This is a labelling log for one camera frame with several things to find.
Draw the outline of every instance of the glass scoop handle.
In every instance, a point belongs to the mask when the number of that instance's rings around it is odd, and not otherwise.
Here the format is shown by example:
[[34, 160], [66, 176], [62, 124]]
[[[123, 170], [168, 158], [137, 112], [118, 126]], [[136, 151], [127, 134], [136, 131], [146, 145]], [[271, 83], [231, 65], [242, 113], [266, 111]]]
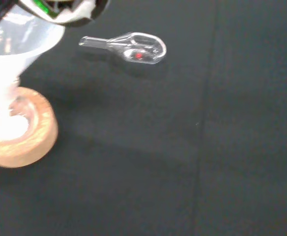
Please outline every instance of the glass scoop handle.
[[104, 38], [94, 38], [85, 36], [80, 40], [79, 46], [107, 49], [108, 47], [107, 43], [108, 40]]

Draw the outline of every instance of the glass funnel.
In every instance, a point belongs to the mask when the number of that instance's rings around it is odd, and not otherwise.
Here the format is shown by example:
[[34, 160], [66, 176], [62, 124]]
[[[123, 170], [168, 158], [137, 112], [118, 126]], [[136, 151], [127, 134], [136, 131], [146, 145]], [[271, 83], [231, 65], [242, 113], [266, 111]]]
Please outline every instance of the glass funnel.
[[18, 94], [19, 76], [54, 47], [65, 28], [15, 6], [0, 22], [0, 142], [25, 139], [35, 129], [35, 106]]

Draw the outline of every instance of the black surface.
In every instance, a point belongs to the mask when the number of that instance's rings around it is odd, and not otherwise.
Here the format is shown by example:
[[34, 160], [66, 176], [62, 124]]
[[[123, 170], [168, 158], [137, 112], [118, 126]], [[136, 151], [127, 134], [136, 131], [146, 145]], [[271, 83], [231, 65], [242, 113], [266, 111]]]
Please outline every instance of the black surface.
[[[0, 169], [0, 236], [287, 235], [287, 2], [216, 7], [114, 1], [22, 75], [60, 134], [38, 163]], [[128, 31], [161, 37], [166, 61], [78, 50]]]

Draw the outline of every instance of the glass weighing scoop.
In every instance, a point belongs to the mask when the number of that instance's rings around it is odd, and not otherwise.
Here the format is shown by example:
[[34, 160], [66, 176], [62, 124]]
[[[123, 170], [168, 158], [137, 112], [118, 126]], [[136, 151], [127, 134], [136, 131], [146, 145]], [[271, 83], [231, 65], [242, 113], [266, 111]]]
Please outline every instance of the glass weighing scoop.
[[156, 64], [167, 53], [165, 43], [157, 36], [131, 32], [111, 39], [83, 37], [80, 46], [107, 49], [125, 61]]

